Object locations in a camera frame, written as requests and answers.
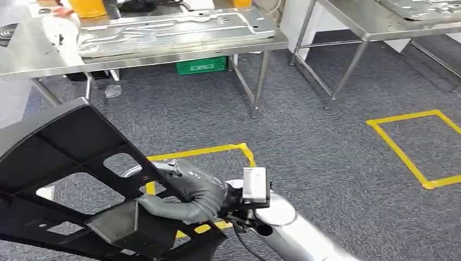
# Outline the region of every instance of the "black wire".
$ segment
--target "black wire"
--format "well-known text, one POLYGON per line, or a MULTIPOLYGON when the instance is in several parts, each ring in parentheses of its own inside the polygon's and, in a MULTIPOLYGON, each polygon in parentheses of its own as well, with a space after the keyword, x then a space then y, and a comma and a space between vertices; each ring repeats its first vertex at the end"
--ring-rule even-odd
POLYGON ((262 258, 260 255, 256 254, 256 252, 254 252, 245 242, 244 240, 242 239, 242 237, 240 236, 240 233, 239 233, 239 228, 237 226, 237 223, 236 222, 232 222, 232 227, 234 228, 234 232, 235 232, 235 235, 237 236, 237 239, 239 239, 240 243, 246 248, 246 250, 248 250, 249 253, 251 253, 252 255, 254 255, 256 258, 258 258, 259 260, 261 261, 267 261, 266 259, 262 258))

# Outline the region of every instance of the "table leg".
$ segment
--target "table leg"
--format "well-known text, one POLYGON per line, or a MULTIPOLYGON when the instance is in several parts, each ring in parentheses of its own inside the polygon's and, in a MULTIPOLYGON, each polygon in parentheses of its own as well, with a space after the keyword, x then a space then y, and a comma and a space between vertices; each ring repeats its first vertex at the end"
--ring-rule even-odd
POLYGON ((342 80, 339 82, 338 87, 336 90, 334 90, 333 95, 331 96, 330 101, 328 104, 324 107, 325 109, 331 109, 333 103, 337 99, 338 93, 341 91, 341 89, 346 85, 347 80, 349 80, 349 77, 351 76, 352 72, 356 68, 358 62, 362 58, 363 54, 365 53, 365 50, 370 42, 369 41, 363 41, 359 47, 357 47, 356 53, 354 55, 354 58, 352 59, 351 64, 349 64, 349 68, 347 68, 346 73, 342 77, 342 80))
MULTIPOLYGON (((440 66, 442 66, 443 68, 445 68, 448 72, 451 72, 453 75, 455 75, 456 77, 458 77, 459 79, 461 79, 461 75, 456 72, 453 68, 451 68, 446 62, 442 61, 440 58, 438 58, 437 56, 435 56, 433 53, 431 53, 429 50, 425 49, 424 47, 420 46, 418 43, 416 43, 415 41, 413 41, 413 39, 410 41, 410 43, 408 43, 409 45, 412 45, 413 47, 415 47, 418 51, 420 51, 421 53, 425 54, 426 56, 428 56, 429 58, 431 58, 433 61, 435 61, 436 63, 438 63, 440 66)), ((456 89, 458 89, 459 85, 455 86, 452 91, 455 91, 456 89)))
POLYGON ((259 107, 261 104, 261 99, 263 97, 264 80, 266 79, 267 67, 269 65, 270 56, 271 56, 271 51, 263 52, 263 61, 261 63, 261 70, 259 71, 258 85, 256 89, 256 97, 254 99, 253 111, 251 112, 251 118, 253 119, 259 116, 259 107))
POLYGON ((232 62, 232 55, 229 55, 227 57, 227 71, 229 71, 229 72, 234 71, 234 65, 233 65, 233 62, 232 62))
POLYGON ((300 35, 298 37, 298 42, 296 43, 295 50, 293 51, 293 56, 291 57, 289 65, 294 65, 295 60, 296 60, 296 55, 300 51, 302 40, 304 38, 304 35, 306 34, 306 29, 307 25, 309 24, 310 17, 312 16, 312 12, 314 11, 314 6, 317 0, 310 0, 309 6, 307 7, 307 13, 306 16, 304 17, 304 22, 301 27, 300 35))
POLYGON ((90 72, 84 72, 84 74, 86 76, 85 98, 89 101, 91 97, 91 89, 98 89, 98 86, 96 85, 95 79, 90 72))
POLYGON ((114 70, 109 70, 110 75, 112 75, 112 78, 114 81, 118 82, 120 81, 120 70, 119 69, 114 69, 114 70))
POLYGON ((56 96, 48 89, 46 86, 38 79, 38 78, 32 78, 32 82, 34 83, 34 87, 37 89, 37 91, 42 94, 42 96, 53 106, 59 106, 62 103, 56 98, 56 96))

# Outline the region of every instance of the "floor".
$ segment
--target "floor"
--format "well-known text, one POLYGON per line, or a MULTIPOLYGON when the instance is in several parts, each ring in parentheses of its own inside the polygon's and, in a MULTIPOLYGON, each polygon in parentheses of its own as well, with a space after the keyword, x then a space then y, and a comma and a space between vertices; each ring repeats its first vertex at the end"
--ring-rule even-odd
MULTIPOLYGON (((350 37, 348 32, 325 33, 316 41, 350 37)), ((458 43, 445 36, 420 43, 461 69, 461 61, 452 55, 461 52, 458 43)), ((460 260, 460 185, 424 189, 365 123, 439 109, 461 126, 461 96, 451 91, 459 81, 411 47, 404 55, 383 43, 369 48, 335 110, 324 110, 326 97, 318 86, 306 82, 296 67, 286 65, 286 51, 275 52, 271 59, 263 115, 256 120, 248 116, 248 101, 236 76, 227 71, 178 76, 174 65, 126 69, 121 76, 121 96, 106 100, 99 90, 92 98, 147 156, 246 142, 257 164, 270 173, 274 189, 364 260, 460 260)), ((308 62, 328 83, 337 84, 354 49, 352 45, 313 49, 308 62)), ((259 62, 255 54, 239 59, 250 83, 257 79, 259 62)), ((84 93, 83 83, 62 77, 43 81, 64 101, 84 93)), ((24 119, 46 107, 32 90, 24 119)), ((382 127, 429 180, 461 173, 461 136, 438 118, 382 127)), ((225 179, 240 177, 247 164, 237 151, 191 160, 225 179)), ((90 182, 85 178, 62 182, 55 196, 70 206, 83 205, 81 200, 86 199, 88 210, 113 203, 105 197, 106 191, 94 189, 90 182)), ((256 260, 232 231, 226 233, 229 240, 219 247, 214 260, 256 260)), ((280 260, 252 235, 244 238, 267 260, 280 260)), ((89 259, 0 242, 0 260, 89 259)))

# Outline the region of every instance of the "small metal part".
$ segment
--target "small metal part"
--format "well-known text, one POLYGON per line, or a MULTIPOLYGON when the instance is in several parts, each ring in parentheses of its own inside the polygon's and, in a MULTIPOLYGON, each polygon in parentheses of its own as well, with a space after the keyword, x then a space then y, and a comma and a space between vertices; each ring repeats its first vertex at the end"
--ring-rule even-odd
POLYGON ((16 27, 17 23, 7 24, 6 26, 0 27, 0 39, 10 40, 13 37, 16 27))
POLYGON ((39 10, 39 15, 50 14, 50 13, 51 13, 51 9, 48 9, 48 8, 42 8, 39 10))

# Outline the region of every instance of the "yellow tape square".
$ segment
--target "yellow tape square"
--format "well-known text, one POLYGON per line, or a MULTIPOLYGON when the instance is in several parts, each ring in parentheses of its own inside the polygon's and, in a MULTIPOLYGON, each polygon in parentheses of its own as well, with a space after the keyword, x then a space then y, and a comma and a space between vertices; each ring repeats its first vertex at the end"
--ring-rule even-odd
MULTIPOLYGON (((254 161, 253 152, 251 152, 251 150, 248 148, 246 143, 228 144, 228 145, 221 145, 221 146, 215 146, 215 147, 209 147, 209 148, 199 148, 199 149, 191 150, 191 151, 181 151, 181 152, 176 152, 176 153, 155 155, 155 156, 149 156, 147 157, 147 159, 148 160, 178 159, 178 158, 185 158, 185 157, 190 157, 190 156, 197 156, 197 155, 202 155, 202 154, 209 154, 209 153, 230 151, 230 150, 241 150, 243 154, 246 156, 246 158, 248 159, 250 167, 256 167, 256 162, 254 161)), ((154 182, 147 183, 146 191, 148 194, 155 194, 155 183, 154 182)), ((224 221, 216 222, 215 225, 220 229, 224 229, 224 228, 232 226, 231 223, 226 223, 224 221)), ((201 234, 201 233, 206 232, 209 229, 210 229, 210 226, 203 225, 203 226, 199 226, 195 228, 195 232, 197 232, 198 234, 201 234)), ((176 238, 183 238, 183 237, 187 237, 187 235, 181 231, 178 231, 178 233, 176 234, 176 238)))
POLYGON ((392 117, 386 117, 375 120, 367 120, 366 123, 371 126, 381 138, 391 147, 395 153, 400 157, 400 159, 405 163, 405 165, 410 169, 410 171, 415 175, 415 177, 421 182, 422 186, 426 189, 433 189, 445 185, 455 184, 461 182, 461 175, 455 175, 447 178, 436 179, 433 181, 428 181, 427 178, 418 170, 415 164, 408 158, 408 156, 403 152, 403 150, 395 144, 395 142, 388 136, 388 134, 379 126, 381 123, 393 122, 393 121, 402 121, 408 119, 414 119, 419 117, 426 116, 438 116, 441 118, 447 125, 456 130, 457 133, 461 134, 461 128, 459 128, 454 122, 452 122, 447 116, 445 116, 440 110, 428 110, 422 111, 420 113, 410 113, 404 115, 397 115, 392 117))

